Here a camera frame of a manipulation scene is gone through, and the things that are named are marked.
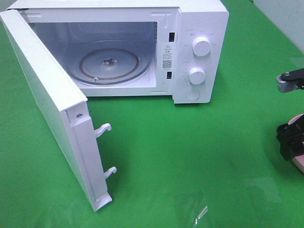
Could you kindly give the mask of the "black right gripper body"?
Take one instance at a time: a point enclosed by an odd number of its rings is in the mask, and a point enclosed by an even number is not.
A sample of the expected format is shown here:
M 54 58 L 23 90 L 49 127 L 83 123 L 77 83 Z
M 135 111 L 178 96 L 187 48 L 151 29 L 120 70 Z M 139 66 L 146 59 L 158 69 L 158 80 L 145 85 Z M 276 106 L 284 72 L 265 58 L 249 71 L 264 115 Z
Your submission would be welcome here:
M 290 80 L 296 80 L 298 89 L 304 89 L 304 69 L 298 69 L 294 71 L 289 71 L 284 73 L 286 76 L 289 76 Z

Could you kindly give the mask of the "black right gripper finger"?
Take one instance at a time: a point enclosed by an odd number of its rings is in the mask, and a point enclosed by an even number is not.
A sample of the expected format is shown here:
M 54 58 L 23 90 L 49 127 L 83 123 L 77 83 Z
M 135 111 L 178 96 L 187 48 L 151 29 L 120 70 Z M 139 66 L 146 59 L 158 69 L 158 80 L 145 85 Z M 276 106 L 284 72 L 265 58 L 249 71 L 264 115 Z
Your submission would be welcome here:
M 280 153 L 286 161 L 304 154 L 303 121 L 280 125 L 276 132 L 276 138 L 280 142 Z

